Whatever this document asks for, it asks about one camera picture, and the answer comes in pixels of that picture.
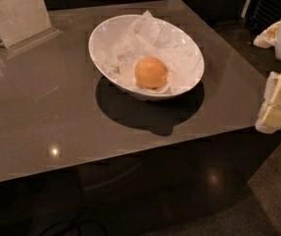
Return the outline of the acrylic sign holder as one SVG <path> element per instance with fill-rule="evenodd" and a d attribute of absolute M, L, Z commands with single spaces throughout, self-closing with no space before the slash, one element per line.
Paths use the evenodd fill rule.
<path fill-rule="evenodd" d="M 44 0 L 0 0 L 0 46 L 17 51 L 58 32 Z"/>

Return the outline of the orange fruit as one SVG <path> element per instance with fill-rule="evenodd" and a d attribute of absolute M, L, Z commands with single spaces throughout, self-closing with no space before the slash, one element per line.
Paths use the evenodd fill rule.
<path fill-rule="evenodd" d="M 141 87 L 158 89 L 166 85 L 168 69 L 155 57 L 143 57 L 135 67 L 135 78 Z"/>

